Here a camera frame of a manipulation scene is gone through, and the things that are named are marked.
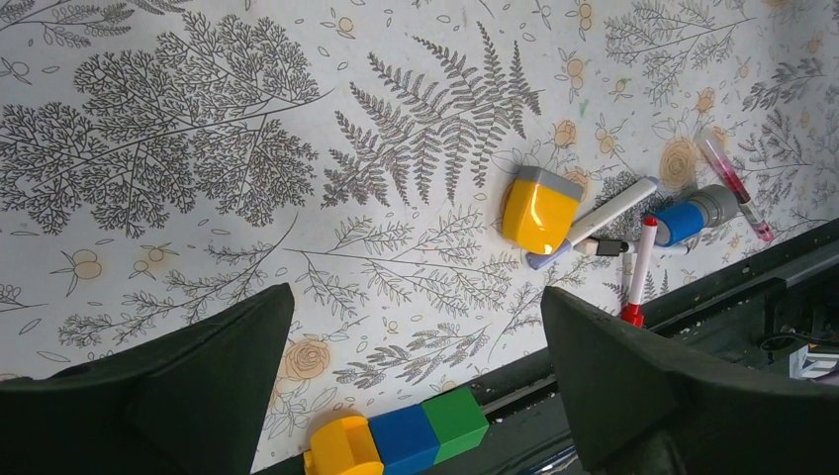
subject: green block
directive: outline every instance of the green block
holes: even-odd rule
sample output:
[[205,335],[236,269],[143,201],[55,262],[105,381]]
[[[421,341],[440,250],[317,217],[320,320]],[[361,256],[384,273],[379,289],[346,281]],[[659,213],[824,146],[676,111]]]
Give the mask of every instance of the green block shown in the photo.
[[421,405],[440,442],[435,464],[480,445],[490,426],[469,388],[450,391]]

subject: gray cap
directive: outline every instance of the gray cap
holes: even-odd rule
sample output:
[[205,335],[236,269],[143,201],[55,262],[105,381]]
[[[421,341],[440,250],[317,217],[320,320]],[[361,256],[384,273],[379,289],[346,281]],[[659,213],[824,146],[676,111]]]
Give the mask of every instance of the gray cap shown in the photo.
[[688,201],[697,205],[706,228],[715,228],[737,215],[740,206],[734,192],[716,183],[694,192]]
[[518,173],[515,175],[515,179],[532,181],[533,183],[537,183],[541,186],[546,186],[551,190],[576,201],[582,201],[583,193],[586,192],[586,189],[580,184],[574,183],[569,179],[563,178],[556,173],[551,173],[550,171],[538,166],[523,166],[519,168]]

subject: pen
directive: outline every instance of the pen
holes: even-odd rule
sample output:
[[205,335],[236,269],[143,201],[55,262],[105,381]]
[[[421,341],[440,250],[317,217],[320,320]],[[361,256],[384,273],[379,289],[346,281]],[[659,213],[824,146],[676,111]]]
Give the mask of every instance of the pen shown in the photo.
[[641,314],[641,297],[644,292],[644,279],[647,278],[647,270],[650,268],[650,256],[652,255],[655,234],[658,230],[658,221],[648,216],[644,220],[644,227],[641,229],[641,244],[638,246],[638,258],[635,259],[635,268],[632,271],[632,284],[629,286],[629,298],[627,305],[620,312],[620,319],[635,325],[644,326],[644,315]]
[[725,150],[722,148],[722,144],[713,132],[708,129],[702,130],[697,142],[699,142],[699,149],[702,151],[702,155],[704,155],[705,159],[710,163],[710,166],[720,178],[722,178],[722,181],[725,182],[725,186],[737,197],[740,211],[746,216],[746,220],[752,226],[752,229],[755,230],[758,238],[765,242],[772,242],[775,238],[772,229],[769,228],[769,225],[763,219],[762,213],[752,202],[752,198],[749,196],[746,187],[743,186],[743,182],[737,177],[737,172],[734,171],[734,167],[731,165],[728,157],[725,156]]

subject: yellow pencil sharpener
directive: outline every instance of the yellow pencil sharpener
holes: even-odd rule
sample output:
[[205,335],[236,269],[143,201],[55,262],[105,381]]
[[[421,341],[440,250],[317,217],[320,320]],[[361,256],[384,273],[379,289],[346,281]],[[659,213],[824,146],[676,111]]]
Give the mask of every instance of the yellow pencil sharpener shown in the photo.
[[562,243],[584,189],[538,166],[523,166],[508,191],[502,235],[535,254],[552,254]]
[[385,465],[367,420],[349,416],[315,432],[303,452],[306,475],[382,475]]

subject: tablecloth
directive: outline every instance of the tablecloth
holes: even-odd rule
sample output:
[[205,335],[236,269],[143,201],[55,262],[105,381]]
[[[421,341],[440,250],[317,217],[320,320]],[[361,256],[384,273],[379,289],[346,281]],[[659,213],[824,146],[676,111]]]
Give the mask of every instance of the tablecloth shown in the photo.
[[612,313],[631,261],[544,271],[499,234],[517,168],[658,192],[724,143],[739,216],[646,300],[839,215],[839,1],[3,0],[0,374],[48,377],[290,282],[253,469],[345,410],[418,403],[545,346],[557,285]]

